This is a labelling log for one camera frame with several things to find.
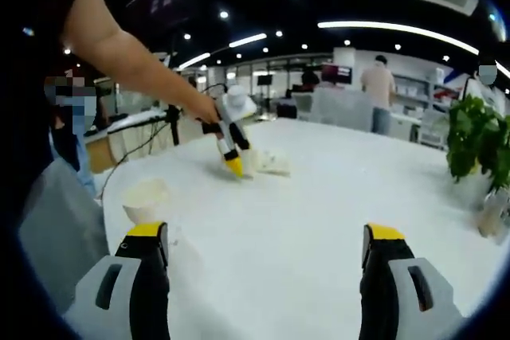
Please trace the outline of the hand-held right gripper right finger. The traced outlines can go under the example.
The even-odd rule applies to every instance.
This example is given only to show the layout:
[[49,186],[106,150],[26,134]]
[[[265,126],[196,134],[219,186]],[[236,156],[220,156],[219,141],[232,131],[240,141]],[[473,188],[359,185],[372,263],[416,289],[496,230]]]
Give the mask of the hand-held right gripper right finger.
[[360,339],[450,339],[465,318],[453,287],[397,229],[363,228]]

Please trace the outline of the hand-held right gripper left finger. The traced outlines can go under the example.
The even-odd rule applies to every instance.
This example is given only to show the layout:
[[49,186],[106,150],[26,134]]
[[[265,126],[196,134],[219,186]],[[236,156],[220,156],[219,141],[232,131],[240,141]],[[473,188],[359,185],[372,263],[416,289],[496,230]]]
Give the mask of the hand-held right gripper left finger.
[[136,225],[77,283],[63,314],[82,339],[168,339],[167,224]]

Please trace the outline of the person's left hand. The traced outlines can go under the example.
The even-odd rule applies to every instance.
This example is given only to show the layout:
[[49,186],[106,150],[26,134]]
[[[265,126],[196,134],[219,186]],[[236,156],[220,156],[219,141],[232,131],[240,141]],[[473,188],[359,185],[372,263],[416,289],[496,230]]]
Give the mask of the person's left hand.
[[204,134],[221,133],[219,128],[220,117],[215,101],[208,95],[199,94],[196,96],[189,106],[189,113],[201,121]]

